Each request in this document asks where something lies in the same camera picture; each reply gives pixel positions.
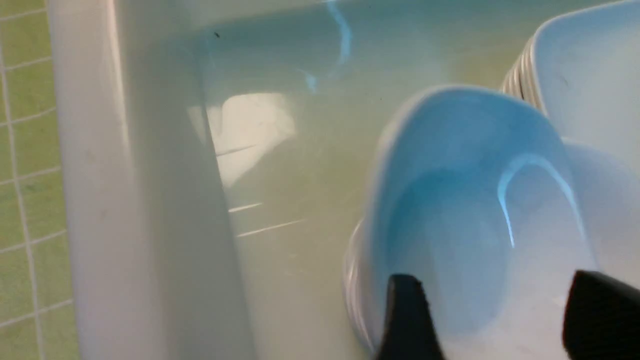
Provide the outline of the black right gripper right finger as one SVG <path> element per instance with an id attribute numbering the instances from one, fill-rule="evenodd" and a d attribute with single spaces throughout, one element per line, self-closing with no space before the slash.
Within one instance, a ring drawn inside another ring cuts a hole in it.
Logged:
<path id="1" fill-rule="evenodd" d="M 639 289 L 599 271 L 576 271 L 562 344 L 570 360 L 638 360 Z"/>

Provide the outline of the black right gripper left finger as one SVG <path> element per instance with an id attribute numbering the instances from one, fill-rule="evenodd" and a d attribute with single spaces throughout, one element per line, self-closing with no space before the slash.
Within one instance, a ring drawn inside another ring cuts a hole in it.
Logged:
<path id="1" fill-rule="evenodd" d="M 443 360 L 422 282 L 393 274 L 387 283 L 384 331 L 377 360 Z"/>

